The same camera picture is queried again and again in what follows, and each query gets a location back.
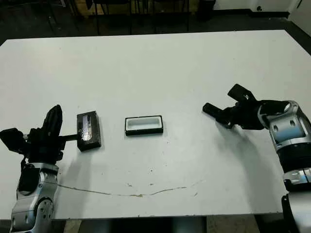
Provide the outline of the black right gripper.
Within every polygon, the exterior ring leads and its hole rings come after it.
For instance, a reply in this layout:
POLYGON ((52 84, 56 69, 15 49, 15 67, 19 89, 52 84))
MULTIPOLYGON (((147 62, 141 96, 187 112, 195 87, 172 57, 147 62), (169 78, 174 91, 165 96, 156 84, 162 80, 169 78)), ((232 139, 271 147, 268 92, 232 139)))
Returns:
POLYGON ((225 128, 238 125, 244 130, 262 130, 263 124, 258 117, 261 101, 241 101, 236 102, 232 107, 216 112, 215 120, 225 128))

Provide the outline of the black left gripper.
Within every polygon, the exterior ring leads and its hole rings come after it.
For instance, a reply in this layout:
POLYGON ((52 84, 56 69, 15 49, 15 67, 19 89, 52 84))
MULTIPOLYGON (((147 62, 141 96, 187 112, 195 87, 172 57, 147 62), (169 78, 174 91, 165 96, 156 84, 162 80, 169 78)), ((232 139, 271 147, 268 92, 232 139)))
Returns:
POLYGON ((23 135, 27 145, 25 157, 29 163, 56 164, 56 162, 63 159, 66 142, 77 140, 78 135, 59 136, 62 123, 63 112, 58 104, 47 112, 43 122, 42 132, 44 136, 48 137, 43 137, 39 128, 31 129, 28 134, 23 135))

